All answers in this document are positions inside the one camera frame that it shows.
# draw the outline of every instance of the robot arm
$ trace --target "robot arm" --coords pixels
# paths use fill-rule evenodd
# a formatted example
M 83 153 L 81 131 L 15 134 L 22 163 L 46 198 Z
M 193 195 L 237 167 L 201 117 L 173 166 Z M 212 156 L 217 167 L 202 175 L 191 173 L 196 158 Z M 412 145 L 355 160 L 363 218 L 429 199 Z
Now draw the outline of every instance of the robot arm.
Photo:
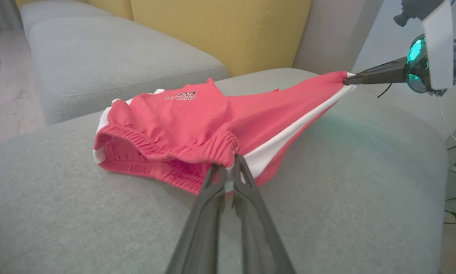
M 402 0 L 394 21 L 423 21 L 424 34 L 411 43 L 407 57 L 367 69 L 345 84 L 408 83 L 415 92 L 442 96 L 456 83 L 456 40 L 453 40 L 449 0 Z

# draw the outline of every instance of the gray fabric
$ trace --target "gray fabric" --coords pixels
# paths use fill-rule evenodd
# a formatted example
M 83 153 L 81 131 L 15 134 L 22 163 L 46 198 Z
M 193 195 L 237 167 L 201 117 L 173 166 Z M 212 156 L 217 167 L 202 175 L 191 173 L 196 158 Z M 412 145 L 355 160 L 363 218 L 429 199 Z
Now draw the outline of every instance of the gray fabric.
M 32 26 L 41 21 L 63 17 L 112 16 L 107 11 L 73 0 L 31 2 L 21 7 L 20 14 L 27 40 Z
M 216 85 L 253 94 L 311 76 L 278 69 Z M 99 116 L 0 143 L 0 273 L 164 272 L 195 197 L 99 168 Z M 260 191 L 298 273 L 437 273 L 446 164 L 434 129 L 356 91 L 294 142 Z M 226 206 L 219 273 L 241 273 L 240 253 Z
M 228 77 L 211 55 L 118 17 L 43 21 L 29 42 L 49 125 L 100 111 L 116 98 Z

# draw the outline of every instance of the white stripe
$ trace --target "white stripe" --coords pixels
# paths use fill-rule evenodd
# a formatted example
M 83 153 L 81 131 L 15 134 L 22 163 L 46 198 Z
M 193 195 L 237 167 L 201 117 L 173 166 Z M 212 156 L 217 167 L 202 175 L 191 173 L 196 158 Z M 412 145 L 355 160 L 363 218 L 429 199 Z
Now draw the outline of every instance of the white stripe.
M 267 142 L 263 143 L 261 146 L 244 155 L 254 178 L 258 177 L 263 170 L 265 170 L 268 164 L 275 157 L 275 154 L 277 154 L 279 150 L 282 149 L 282 147 L 289 142 L 289 140 L 294 137 L 294 135 L 296 135 L 296 133 L 299 132 L 307 123 L 318 116 L 318 114 L 322 113 L 325 109 L 338 102 L 338 100 L 340 100 L 344 95 L 353 91 L 356 87 L 356 85 L 343 87 L 330 99 L 324 101 L 322 104 L 306 113 L 304 116 L 296 120 L 294 123 L 289 125 L 289 127 L 279 132 Z
M 106 155 L 104 152 L 104 146 L 101 147 L 100 149 L 93 149 L 92 150 L 92 157 L 94 158 L 94 161 L 96 164 L 103 163 L 104 160 L 106 160 Z
M 99 118 L 98 128 L 96 129 L 96 134 L 99 132 L 99 130 L 108 125 L 108 113 L 110 112 L 110 109 L 111 107 L 107 107 L 105 111 L 103 111 L 103 114 L 101 114 L 101 117 Z

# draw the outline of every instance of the wall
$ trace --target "wall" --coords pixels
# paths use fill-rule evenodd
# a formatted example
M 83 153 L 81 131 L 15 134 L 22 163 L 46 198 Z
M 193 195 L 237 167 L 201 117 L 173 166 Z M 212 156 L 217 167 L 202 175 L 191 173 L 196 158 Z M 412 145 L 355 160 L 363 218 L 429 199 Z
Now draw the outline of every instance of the wall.
M 405 28 L 394 23 L 393 17 L 401 11 L 400 2 L 400 0 L 384 0 L 353 66 L 353 73 L 406 56 L 413 39 L 424 33 L 423 25 L 418 19 L 409 20 Z M 456 38 L 456 1 L 452 6 L 452 12 Z M 371 95 L 377 96 L 385 87 L 386 85 L 372 85 L 366 89 Z M 440 132 L 443 139 L 449 136 L 440 116 L 440 99 L 437 97 L 417 94 L 407 84 L 402 83 L 392 85 L 381 99 L 425 120 Z M 454 131 L 456 129 L 456 85 L 446 92 L 442 100 L 446 121 L 450 130 Z
M 383 0 L 313 0 L 294 68 L 349 71 Z
M 130 0 L 89 0 L 89 4 L 110 12 L 114 16 L 133 20 Z

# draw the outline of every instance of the white cable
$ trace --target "white cable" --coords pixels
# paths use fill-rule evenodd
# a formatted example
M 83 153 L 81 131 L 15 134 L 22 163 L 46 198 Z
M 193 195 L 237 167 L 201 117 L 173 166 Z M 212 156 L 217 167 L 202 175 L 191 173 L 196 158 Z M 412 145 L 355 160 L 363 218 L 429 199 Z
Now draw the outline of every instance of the white cable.
M 453 137 L 453 139 L 456 141 L 456 138 L 454 137 L 453 133 L 451 133 L 450 128 L 448 127 L 446 121 L 444 120 L 444 115 L 443 115 L 443 97 L 441 97 L 441 100 L 440 100 L 440 113 L 442 114 L 443 123 L 446 126 L 446 130 L 448 131 L 450 136 Z

